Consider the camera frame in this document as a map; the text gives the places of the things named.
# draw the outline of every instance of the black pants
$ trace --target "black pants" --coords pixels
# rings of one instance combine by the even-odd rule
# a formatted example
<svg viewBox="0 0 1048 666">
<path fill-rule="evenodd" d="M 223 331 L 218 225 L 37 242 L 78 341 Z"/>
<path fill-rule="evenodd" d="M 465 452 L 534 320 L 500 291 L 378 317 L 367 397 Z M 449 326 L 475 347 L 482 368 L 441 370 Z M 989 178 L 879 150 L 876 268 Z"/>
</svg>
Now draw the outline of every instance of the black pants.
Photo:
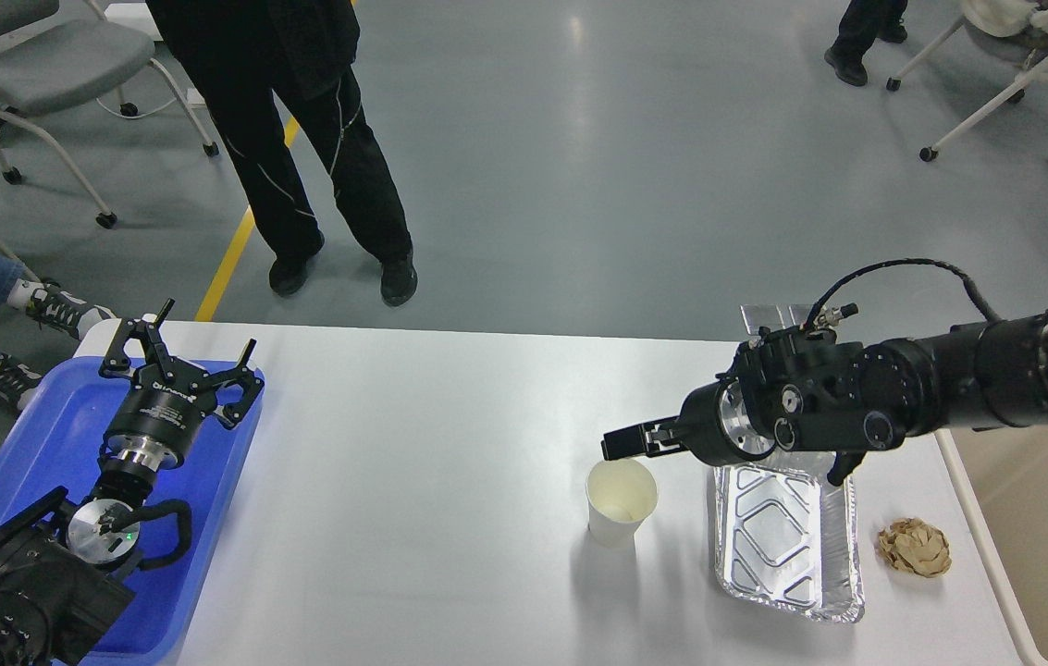
<svg viewBox="0 0 1048 666">
<path fill-rule="evenodd" d="M 861 62 L 878 38 L 881 26 L 901 20 L 908 0 L 852 0 L 839 19 L 839 35 L 832 51 L 837 59 Z"/>
<path fill-rule="evenodd" d="M 265 243 L 279 258 L 290 261 L 320 249 L 318 219 L 284 145 L 272 101 L 276 92 L 326 165 L 335 206 L 355 240 L 380 262 L 408 257 L 413 240 L 405 208 L 384 152 L 367 126 L 351 68 L 342 71 L 333 91 L 307 100 L 281 70 L 282 59 L 268 55 L 270 49 L 258 50 L 266 57 L 248 62 L 224 59 L 216 67 L 202 65 L 205 59 L 182 65 L 208 103 Z"/>
</svg>

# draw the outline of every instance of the blue tray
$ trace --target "blue tray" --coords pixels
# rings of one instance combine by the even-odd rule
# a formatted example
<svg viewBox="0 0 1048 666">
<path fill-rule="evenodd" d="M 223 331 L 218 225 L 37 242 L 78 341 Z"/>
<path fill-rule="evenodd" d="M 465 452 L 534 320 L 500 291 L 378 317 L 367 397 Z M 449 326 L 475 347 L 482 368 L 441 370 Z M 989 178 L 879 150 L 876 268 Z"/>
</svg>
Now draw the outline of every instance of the blue tray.
<svg viewBox="0 0 1048 666">
<path fill-rule="evenodd" d="M 56 486 L 66 486 L 68 500 L 75 502 L 95 484 L 102 435 L 130 386 L 126 380 L 101 379 L 101 360 L 80 357 L 56 366 L 13 427 L 0 451 L 0 523 Z M 233 366 L 195 363 L 212 372 Z M 221 404 L 239 400 L 240 389 L 225 388 L 220 395 Z M 215 417 L 209 417 L 185 464 L 157 474 L 147 503 L 172 497 L 190 503 L 191 550 L 166 568 L 135 572 L 126 578 L 125 584 L 136 598 L 84 658 L 83 666 L 152 666 L 185 631 L 261 416 L 261 402 L 256 401 L 234 430 L 224 430 Z M 171 552 L 177 543 L 173 519 L 147 523 L 139 543 L 147 557 Z"/>
</svg>

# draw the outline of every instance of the black cable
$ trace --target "black cable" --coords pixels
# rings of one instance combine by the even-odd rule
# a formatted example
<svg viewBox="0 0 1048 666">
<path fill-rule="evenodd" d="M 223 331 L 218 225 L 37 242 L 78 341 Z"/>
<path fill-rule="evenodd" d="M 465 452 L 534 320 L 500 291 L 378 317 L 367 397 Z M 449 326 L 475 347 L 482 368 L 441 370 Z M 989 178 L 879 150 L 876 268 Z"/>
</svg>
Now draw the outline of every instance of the black cable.
<svg viewBox="0 0 1048 666">
<path fill-rule="evenodd" d="M 853 279 L 857 279 L 865 275 L 866 273 L 873 273 L 874 271 L 881 268 L 890 268 L 892 265 L 933 265 L 935 268 L 942 268 L 944 271 L 951 271 L 956 275 L 956 278 L 962 279 L 964 283 L 964 291 L 967 292 L 967 299 L 971 300 L 974 306 L 984 316 L 985 320 L 988 320 L 989 324 L 995 324 L 997 321 L 1002 321 L 1001 317 L 988 305 L 988 301 L 984 300 L 984 296 L 981 296 L 980 289 L 977 289 L 976 283 L 973 279 L 968 277 L 966 273 L 957 268 L 955 265 L 951 265 L 949 262 L 941 262 L 935 260 L 924 260 L 924 258 L 904 258 L 904 260 L 890 260 L 887 262 L 875 262 L 875 264 L 867 265 L 865 268 L 859 271 L 854 271 L 840 278 L 838 282 L 832 284 L 831 289 L 824 293 L 818 301 L 815 301 L 814 306 L 811 306 L 811 311 L 808 313 L 808 317 L 804 320 L 803 325 L 806 328 L 815 327 L 815 318 L 820 317 L 820 313 L 824 311 L 825 304 L 828 303 L 828 299 L 831 299 L 832 295 L 836 293 L 845 284 L 852 282 Z"/>
<path fill-rule="evenodd" d="M 155 503 L 155 506 L 143 506 L 138 510 L 131 511 L 123 515 L 117 515 L 110 522 L 108 528 L 113 532 L 121 532 L 134 522 L 147 522 L 165 518 L 166 515 L 173 514 L 177 519 L 177 546 L 169 555 L 146 558 L 138 563 L 138 568 L 143 572 L 150 572 L 151 568 L 162 568 L 180 560 L 185 552 L 191 550 L 193 540 L 193 519 L 191 519 L 191 506 L 180 498 L 169 498 Z"/>
</svg>

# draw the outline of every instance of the sneaker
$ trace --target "sneaker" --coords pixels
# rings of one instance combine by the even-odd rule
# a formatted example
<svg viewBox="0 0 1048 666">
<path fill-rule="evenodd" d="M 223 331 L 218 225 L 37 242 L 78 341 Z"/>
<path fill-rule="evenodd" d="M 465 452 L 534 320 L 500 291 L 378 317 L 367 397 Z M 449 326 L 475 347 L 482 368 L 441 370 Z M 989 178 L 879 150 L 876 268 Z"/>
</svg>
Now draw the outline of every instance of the sneaker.
<svg viewBox="0 0 1048 666">
<path fill-rule="evenodd" d="M 856 85 L 857 88 L 860 88 L 861 85 L 870 81 L 870 72 L 865 71 L 865 65 L 858 62 L 845 62 L 845 60 L 838 59 L 832 49 L 824 51 L 824 62 L 831 65 L 831 68 L 836 70 L 836 79 L 846 84 Z"/>
<path fill-rule="evenodd" d="M 18 411 L 26 409 L 43 375 L 9 355 L 0 356 L 0 398 Z"/>
<path fill-rule="evenodd" d="M 881 42 L 902 43 L 905 42 L 905 38 L 908 37 L 910 35 L 905 33 L 905 26 L 901 25 L 901 19 L 889 21 L 878 30 L 878 39 Z"/>
<path fill-rule="evenodd" d="M 269 287 L 276 295 L 291 296 L 301 289 L 305 279 L 309 277 L 309 260 L 326 244 L 326 236 L 322 236 L 321 231 L 318 232 L 318 239 L 320 243 L 309 256 L 294 260 L 278 257 L 272 262 L 269 268 Z"/>
<path fill-rule="evenodd" d="M 413 268 L 413 253 L 394 262 L 381 262 L 384 275 L 379 281 L 379 295 L 391 307 L 402 306 L 417 293 L 417 270 Z"/>
<path fill-rule="evenodd" d="M 109 308 L 77 299 L 53 284 L 46 284 L 29 296 L 26 317 L 83 341 L 89 328 L 116 316 Z"/>
</svg>

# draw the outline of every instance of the office chair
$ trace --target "office chair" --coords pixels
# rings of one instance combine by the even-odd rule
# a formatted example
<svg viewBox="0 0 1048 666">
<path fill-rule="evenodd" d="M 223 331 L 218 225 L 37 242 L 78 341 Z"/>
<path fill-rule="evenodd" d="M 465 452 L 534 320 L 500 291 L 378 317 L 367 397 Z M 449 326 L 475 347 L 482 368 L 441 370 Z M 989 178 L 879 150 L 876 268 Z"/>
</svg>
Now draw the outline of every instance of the office chair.
<svg viewBox="0 0 1048 666">
<path fill-rule="evenodd" d="M 75 180 L 96 201 L 100 208 L 96 222 L 110 229 L 116 223 L 113 210 L 81 173 L 59 141 L 27 117 L 83 105 L 113 90 L 121 98 L 122 113 L 131 116 L 136 110 L 123 101 L 121 87 L 148 65 L 162 77 L 185 111 L 185 117 L 199 132 L 203 152 L 214 156 L 219 153 L 219 147 L 194 116 L 173 77 L 154 59 L 152 39 L 139 30 L 109 22 L 95 0 L 84 1 L 96 13 L 96 20 L 64 22 L 6 51 L 0 51 L 0 120 L 32 132 L 54 148 L 54 152 L 71 169 Z M 16 3 L 0 0 L 0 36 L 50 17 L 58 10 L 59 0 L 18 0 Z M 0 168 L 9 185 L 23 180 L 20 171 L 7 163 L 1 146 Z"/>
<path fill-rule="evenodd" d="M 1034 82 L 1048 83 L 1048 49 L 1030 49 L 1022 46 L 1011 39 L 1014 35 L 1022 33 L 1027 26 L 1044 30 L 1048 35 L 1048 8 L 1039 9 L 1038 4 L 1028 3 L 1026 0 L 960 0 L 960 16 L 954 24 L 938 35 L 914 59 L 905 63 L 901 71 L 887 81 L 887 89 L 895 91 L 901 87 L 902 78 L 917 67 L 922 60 L 934 53 L 943 42 L 947 41 L 952 35 L 960 27 L 965 27 L 973 43 L 979 46 L 982 51 L 1004 60 L 1006 63 L 1016 65 L 1021 72 L 1008 88 L 1001 90 L 980 110 L 970 114 L 966 120 L 947 132 L 946 136 L 935 141 L 934 144 L 922 148 L 919 157 L 924 163 L 934 160 L 939 156 L 939 151 L 949 143 L 951 139 L 963 134 L 971 129 L 976 123 L 997 110 L 1004 102 L 1020 102 L 1024 96 L 1024 90 Z"/>
</svg>

